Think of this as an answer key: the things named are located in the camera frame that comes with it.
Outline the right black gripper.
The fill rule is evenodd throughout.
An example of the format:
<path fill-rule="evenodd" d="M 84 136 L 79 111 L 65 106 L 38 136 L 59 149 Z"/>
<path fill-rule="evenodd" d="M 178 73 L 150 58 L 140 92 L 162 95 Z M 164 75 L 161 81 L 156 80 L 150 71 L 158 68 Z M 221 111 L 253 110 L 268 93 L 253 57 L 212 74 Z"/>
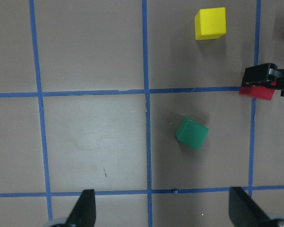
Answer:
<path fill-rule="evenodd" d="M 282 82 L 281 96 L 284 97 L 284 69 L 277 69 L 277 66 L 273 63 L 245 68 L 241 86 L 276 86 L 276 80 L 278 83 Z"/>

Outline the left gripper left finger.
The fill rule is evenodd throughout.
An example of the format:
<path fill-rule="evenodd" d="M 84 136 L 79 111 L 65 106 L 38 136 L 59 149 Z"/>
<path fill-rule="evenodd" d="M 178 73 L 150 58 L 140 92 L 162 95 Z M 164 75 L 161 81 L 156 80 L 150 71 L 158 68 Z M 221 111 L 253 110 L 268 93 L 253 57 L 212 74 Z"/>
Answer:
<path fill-rule="evenodd" d="M 64 225 L 66 227 L 93 227 L 95 222 L 95 191 L 94 189 L 83 190 Z"/>

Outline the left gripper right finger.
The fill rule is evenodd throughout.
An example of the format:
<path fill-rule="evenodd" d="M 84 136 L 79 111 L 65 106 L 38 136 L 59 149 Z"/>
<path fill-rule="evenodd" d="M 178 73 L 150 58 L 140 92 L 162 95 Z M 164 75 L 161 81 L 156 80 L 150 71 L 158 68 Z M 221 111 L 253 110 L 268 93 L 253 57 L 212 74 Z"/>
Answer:
<path fill-rule="evenodd" d="M 229 217 L 235 227 L 277 227 L 241 187 L 229 190 Z"/>

